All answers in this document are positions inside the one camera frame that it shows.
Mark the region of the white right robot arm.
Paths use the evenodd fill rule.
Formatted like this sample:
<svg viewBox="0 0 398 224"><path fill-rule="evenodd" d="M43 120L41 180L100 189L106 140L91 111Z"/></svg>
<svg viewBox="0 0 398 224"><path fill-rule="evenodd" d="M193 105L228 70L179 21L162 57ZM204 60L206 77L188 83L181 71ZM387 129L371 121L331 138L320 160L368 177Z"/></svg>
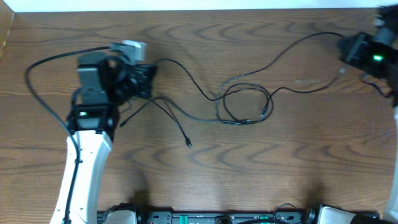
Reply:
<svg viewBox="0 0 398 224"><path fill-rule="evenodd" d="M374 20L373 34L359 32L338 41L340 60L378 80L384 80L392 98L394 120L397 121L397 5L381 6Z"/></svg>

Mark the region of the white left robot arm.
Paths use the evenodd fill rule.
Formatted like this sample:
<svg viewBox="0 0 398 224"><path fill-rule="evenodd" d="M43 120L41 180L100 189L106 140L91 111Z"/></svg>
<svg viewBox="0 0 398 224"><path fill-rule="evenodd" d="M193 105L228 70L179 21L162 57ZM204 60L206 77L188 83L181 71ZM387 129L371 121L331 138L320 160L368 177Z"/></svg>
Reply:
<svg viewBox="0 0 398 224"><path fill-rule="evenodd" d="M119 106L150 97L156 66L141 50L93 52L78 59L82 102L67 117L67 159L51 223L96 223L103 170L112 150Z"/></svg>

